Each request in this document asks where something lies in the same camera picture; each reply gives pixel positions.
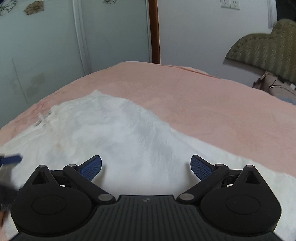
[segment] blue object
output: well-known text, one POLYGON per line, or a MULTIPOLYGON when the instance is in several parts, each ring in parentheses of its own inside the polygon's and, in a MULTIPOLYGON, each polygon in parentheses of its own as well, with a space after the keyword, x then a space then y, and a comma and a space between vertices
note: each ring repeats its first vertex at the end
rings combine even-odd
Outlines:
POLYGON ((201 181, 214 172, 214 166, 211 164, 209 165, 210 166, 206 165, 194 156, 191 158, 190 161, 191 170, 201 181))
POLYGON ((102 168, 102 159, 99 156, 95 156, 94 159, 90 159, 84 167, 82 167, 79 173, 87 180, 91 181, 100 172, 102 168))
POLYGON ((282 100, 282 101, 285 101, 285 102, 291 103, 291 104, 293 104, 293 105, 296 105, 296 102, 293 101, 293 100, 291 100, 291 99, 289 99, 289 98, 286 98, 286 97, 279 97, 279 99, 282 100))
POLYGON ((20 163, 21 161, 22 157, 19 155, 3 157, 0 159, 0 166, 12 163, 20 163))

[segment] wall stain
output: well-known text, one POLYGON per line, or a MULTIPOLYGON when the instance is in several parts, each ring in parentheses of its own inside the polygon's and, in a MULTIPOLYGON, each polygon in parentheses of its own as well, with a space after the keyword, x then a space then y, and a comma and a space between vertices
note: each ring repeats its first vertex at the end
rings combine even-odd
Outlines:
POLYGON ((31 79, 29 88, 26 89, 26 94, 28 98, 32 98, 38 94, 40 85, 45 83, 44 73, 38 74, 31 79))
POLYGON ((11 87, 11 90, 13 91, 13 93, 15 95, 19 95, 20 94, 19 85, 18 85, 18 82, 17 82, 17 79, 16 78, 11 79, 11 81, 10 81, 10 87, 11 87))

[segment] flower decal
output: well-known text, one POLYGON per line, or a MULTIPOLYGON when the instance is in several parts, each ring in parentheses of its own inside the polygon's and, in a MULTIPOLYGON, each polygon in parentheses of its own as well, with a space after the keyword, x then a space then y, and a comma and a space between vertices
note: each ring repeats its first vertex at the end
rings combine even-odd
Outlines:
POLYGON ((44 11, 44 1, 35 1, 24 10, 27 15, 42 11, 44 11))
POLYGON ((117 0, 103 0, 104 3, 116 3, 117 0))
POLYGON ((17 0, 0 1, 0 16, 9 13, 17 5, 17 0))

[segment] blue gripper pad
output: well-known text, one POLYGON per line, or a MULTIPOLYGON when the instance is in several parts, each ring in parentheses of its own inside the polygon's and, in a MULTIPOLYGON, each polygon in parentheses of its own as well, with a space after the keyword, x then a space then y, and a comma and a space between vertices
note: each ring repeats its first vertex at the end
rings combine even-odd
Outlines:
POLYGON ((19 163, 21 161, 22 161, 22 157, 19 155, 3 157, 3 158, 0 158, 0 166, 5 164, 19 163))
POLYGON ((77 171, 87 180, 91 181, 102 169, 102 159, 99 156, 93 156, 86 162, 78 166, 77 171))
POLYGON ((190 161, 193 173, 202 181, 215 171, 215 166, 208 163, 201 157, 194 155, 190 161))

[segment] logo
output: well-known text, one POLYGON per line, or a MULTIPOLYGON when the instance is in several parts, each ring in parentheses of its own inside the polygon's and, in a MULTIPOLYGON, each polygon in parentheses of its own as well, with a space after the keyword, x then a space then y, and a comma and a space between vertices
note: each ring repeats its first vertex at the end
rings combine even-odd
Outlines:
POLYGON ((145 202, 145 203, 148 203, 148 202, 150 202, 150 201, 151 201, 151 199, 148 198, 148 197, 143 199, 143 202, 145 202))

